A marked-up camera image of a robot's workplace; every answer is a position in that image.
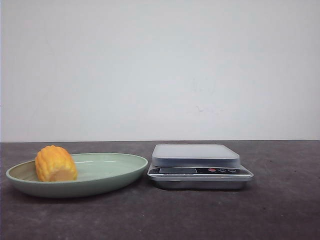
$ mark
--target dark gray table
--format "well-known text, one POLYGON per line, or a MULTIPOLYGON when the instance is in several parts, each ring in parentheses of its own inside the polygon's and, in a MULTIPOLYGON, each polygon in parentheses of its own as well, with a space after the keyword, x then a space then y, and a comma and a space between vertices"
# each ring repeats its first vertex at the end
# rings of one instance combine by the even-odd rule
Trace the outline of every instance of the dark gray table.
POLYGON ((46 199, 15 190, 9 167, 51 143, 1 144, 3 240, 320 239, 320 141, 61 142, 71 154, 114 152, 151 160, 159 143, 219 143, 255 175, 247 188, 163 190, 143 177, 90 197, 46 199))

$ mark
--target plate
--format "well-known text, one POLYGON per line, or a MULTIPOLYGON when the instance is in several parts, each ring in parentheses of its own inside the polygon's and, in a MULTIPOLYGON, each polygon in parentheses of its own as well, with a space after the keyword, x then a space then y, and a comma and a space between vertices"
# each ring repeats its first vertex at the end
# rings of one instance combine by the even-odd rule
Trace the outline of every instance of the plate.
POLYGON ((71 155, 78 171, 77 180, 39 181, 35 161, 11 167, 6 176, 19 191, 44 198, 74 198, 107 193, 137 180, 148 161, 123 153, 80 153, 71 155))

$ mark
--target corn cob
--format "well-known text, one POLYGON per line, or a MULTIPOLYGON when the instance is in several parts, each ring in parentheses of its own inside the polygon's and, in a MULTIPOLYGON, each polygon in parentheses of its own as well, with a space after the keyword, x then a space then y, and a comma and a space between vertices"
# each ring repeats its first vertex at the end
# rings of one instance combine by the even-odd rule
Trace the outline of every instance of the corn cob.
POLYGON ((36 175, 40 181, 76 180, 77 168, 71 155, 62 147, 46 146, 35 157, 36 175))

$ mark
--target kitchen scale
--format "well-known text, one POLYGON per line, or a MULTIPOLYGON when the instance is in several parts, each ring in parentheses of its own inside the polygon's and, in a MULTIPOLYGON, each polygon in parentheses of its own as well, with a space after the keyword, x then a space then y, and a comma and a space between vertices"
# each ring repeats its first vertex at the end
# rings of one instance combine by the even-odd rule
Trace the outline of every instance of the kitchen scale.
POLYGON ((162 189, 242 189, 254 176, 221 144, 158 144, 147 175, 162 189))

